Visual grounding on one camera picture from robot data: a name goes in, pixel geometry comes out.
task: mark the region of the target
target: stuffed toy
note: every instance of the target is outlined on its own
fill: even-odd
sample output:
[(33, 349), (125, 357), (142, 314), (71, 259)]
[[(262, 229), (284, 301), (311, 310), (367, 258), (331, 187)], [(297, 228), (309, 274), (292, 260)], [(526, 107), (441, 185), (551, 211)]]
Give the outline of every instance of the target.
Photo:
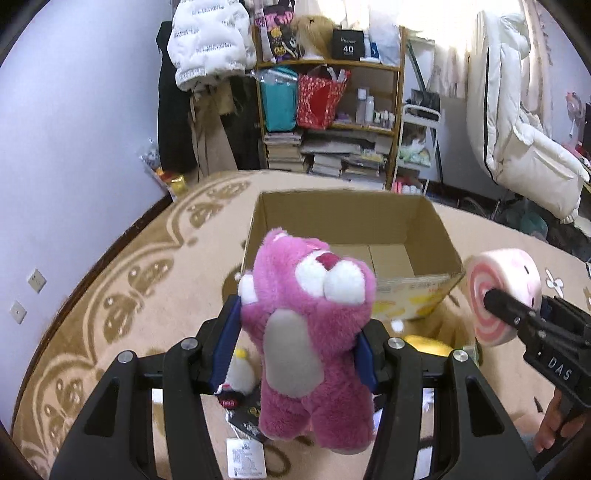
[(311, 421), (320, 446), (352, 455), (372, 441), (373, 403), (355, 371), (376, 281), (317, 239), (269, 232), (238, 284), (242, 327), (261, 353), (259, 428), (291, 440)]
[(232, 355), (226, 381), (216, 392), (217, 401), (227, 410), (234, 410), (252, 393), (257, 384), (248, 351), (237, 348)]

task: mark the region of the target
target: plush bear ear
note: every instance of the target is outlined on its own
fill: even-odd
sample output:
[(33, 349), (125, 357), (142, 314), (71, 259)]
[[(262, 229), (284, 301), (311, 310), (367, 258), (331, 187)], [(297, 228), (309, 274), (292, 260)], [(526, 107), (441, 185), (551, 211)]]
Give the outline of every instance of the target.
[(285, 236), (289, 236), (289, 234), (285, 230), (283, 230), (283, 228), (274, 228), (265, 235), (265, 239), (262, 241), (262, 244), (268, 245), (272, 242), (276, 242), (277, 240)]
[(324, 243), (321, 240), (318, 240), (317, 238), (306, 238), (306, 244), (309, 247), (312, 247), (314, 249), (318, 249), (318, 250), (326, 250), (326, 251), (330, 251), (330, 245)]

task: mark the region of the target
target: open cardboard box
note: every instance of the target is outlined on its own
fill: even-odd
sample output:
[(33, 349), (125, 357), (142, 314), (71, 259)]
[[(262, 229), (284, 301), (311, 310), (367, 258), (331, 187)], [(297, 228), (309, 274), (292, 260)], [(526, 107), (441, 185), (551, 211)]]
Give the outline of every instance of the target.
[(242, 271), (252, 269), (267, 232), (319, 238), (364, 261), (378, 291), (373, 317), (421, 318), (462, 279), (464, 269), (441, 218), (422, 196), (358, 190), (263, 192), (256, 201)]

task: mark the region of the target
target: blue gripper pad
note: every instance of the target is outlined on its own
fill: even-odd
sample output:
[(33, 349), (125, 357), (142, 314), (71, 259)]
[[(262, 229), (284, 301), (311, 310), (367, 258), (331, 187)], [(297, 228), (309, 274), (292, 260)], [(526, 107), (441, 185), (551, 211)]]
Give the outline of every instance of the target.
[(359, 375), (361, 383), (368, 387), (370, 392), (376, 391), (378, 379), (374, 372), (374, 355), (369, 346), (369, 341), (363, 332), (357, 336), (353, 355), (355, 356), (355, 370)]
[(204, 360), (210, 364), (208, 370), (211, 373), (207, 383), (211, 393), (214, 393), (226, 381), (230, 361), (241, 330), (240, 308), (241, 302), (238, 295), (228, 297), (220, 315), (214, 320), (212, 332), (207, 339), (209, 352), (206, 352), (204, 348), (203, 354), (209, 357)]
[(386, 393), (392, 380), (392, 369), (386, 362), (385, 352), (388, 338), (388, 331), (382, 322), (371, 319), (357, 336), (353, 351), (361, 383), (375, 395)]

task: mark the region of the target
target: beige carpet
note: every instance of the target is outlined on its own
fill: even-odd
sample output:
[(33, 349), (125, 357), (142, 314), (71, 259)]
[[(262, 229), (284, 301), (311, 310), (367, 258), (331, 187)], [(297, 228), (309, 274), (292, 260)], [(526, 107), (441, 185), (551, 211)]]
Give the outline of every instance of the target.
[[(217, 315), (226, 296), (236, 291), (234, 274), (260, 191), (344, 185), (302, 174), (234, 173), (197, 185), (153, 221), (88, 289), (28, 382), (14, 430), (14, 440), (27, 460), (48, 477), (77, 413), (120, 351), (131, 349), (139, 356), (164, 352)], [(543, 282), (551, 275), (556, 284), (564, 285), (566, 299), (587, 308), (591, 281), (579, 260), (477, 216), (442, 206), (437, 210), (463, 258), (489, 249), (523, 248), (536, 261)], [(544, 286), (544, 293), (555, 291)], [(471, 337), (466, 300), (456, 289), (452, 299), (446, 299), (429, 319), (413, 324), (413, 329), (453, 346), (463, 345)], [(245, 335), (239, 344), (254, 353)], [(483, 371), (512, 416), (535, 412), (534, 395), (547, 404), (553, 391), (523, 363), (522, 353), (515, 340), (484, 356)], [(226, 475), (225, 440), (233, 433), (217, 401), (205, 398), (204, 404)], [(154, 425), (158, 471), (169, 478), (161, 407), (155, 409)], [(310, 436), (273, 443), (265, 447), (265, 456), (270, 478), (358, 480), (369, 452), (339, 456), (316, 447)]]

